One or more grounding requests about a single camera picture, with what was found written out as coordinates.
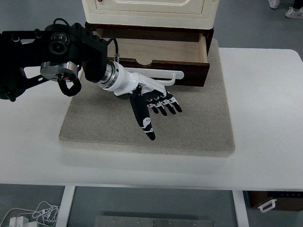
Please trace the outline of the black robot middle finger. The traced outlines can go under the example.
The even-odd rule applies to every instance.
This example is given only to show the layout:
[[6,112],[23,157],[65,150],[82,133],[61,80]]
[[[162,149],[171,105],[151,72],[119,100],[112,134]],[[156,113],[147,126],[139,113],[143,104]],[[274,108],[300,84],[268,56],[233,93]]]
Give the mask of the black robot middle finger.
[[154,100],[157,102],[156,106],[157,106],[159,112],[161,112],[162,115],[167,116],[167,112],[164,109],[161,101],[159,100],[159,97],[154,98]]

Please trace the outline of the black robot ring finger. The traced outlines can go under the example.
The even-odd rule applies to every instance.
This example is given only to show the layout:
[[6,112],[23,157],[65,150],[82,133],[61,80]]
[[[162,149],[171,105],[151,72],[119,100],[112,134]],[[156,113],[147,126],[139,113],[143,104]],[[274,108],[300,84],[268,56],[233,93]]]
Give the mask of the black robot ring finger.
[[166,95],[162,95],[161,96],[161,103],[168,108],[168,110],[172,113],[172,114],[176,114],[175,109],[173,108],[172,105],[172,101],[173,101],[174,97],[172,94],[166,94]]

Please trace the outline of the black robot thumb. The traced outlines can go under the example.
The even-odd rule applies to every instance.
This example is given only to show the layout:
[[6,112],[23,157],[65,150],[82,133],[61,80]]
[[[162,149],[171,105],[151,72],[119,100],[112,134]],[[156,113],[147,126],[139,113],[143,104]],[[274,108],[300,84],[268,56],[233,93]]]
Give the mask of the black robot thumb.
[[131,94],[130,103],[138,125],[150,140],[155,140],[156,136],[152,128],[149,110],[140,91],[134,91]]

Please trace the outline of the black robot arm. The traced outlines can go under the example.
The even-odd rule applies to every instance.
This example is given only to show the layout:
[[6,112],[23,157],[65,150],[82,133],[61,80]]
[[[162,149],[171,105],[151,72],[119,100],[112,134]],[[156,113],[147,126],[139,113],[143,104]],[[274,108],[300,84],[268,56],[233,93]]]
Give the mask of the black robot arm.
[[129,72],[118,54],[107,58],[114,37],[104,40],[81,24],[57,18],[45,30],[5,31],[0,35],[0,97],[14,102],[27,89],[56,81],[66,96],[81,90],[80,70],[86,80],[97,83],[116,97],[130,101],[138,125],[155,139],[149,110],[156,114],[180,113],[174,96],[160,81]]

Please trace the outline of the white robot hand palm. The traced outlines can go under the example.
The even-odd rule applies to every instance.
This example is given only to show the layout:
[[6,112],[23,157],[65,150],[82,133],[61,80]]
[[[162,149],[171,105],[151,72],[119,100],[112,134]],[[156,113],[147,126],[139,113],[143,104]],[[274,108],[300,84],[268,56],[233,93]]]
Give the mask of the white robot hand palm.
[[113,92],[119,98],[127,98],[138,87],[141,88],[141,94],[148,98],[166,96],[168,93],[160,82],[138,72],[129,72],[115,61],[108,62],[104,77],[97,85],[106,91]]

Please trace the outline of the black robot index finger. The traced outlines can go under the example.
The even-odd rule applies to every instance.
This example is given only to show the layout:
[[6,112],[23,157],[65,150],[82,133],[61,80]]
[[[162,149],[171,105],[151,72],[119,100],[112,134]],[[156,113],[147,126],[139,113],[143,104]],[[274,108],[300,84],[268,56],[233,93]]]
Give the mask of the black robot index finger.
[[159,113],[159,110],[156,106],[157,102],[154,99],[148,99],[146,101],[147,106],[153,110],[154,113]]

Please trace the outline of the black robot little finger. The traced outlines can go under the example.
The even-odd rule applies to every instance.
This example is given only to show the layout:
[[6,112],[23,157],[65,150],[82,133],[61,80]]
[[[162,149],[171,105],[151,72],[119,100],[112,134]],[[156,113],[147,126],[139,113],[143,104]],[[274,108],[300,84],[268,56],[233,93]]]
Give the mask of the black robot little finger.
[[175,109],[175,111],[181,113],[182,112],[182,108],[181,106],[179,105],[178,101],[175,99],[173,99],[172,101],[172,105],[173,105],[173,108]]

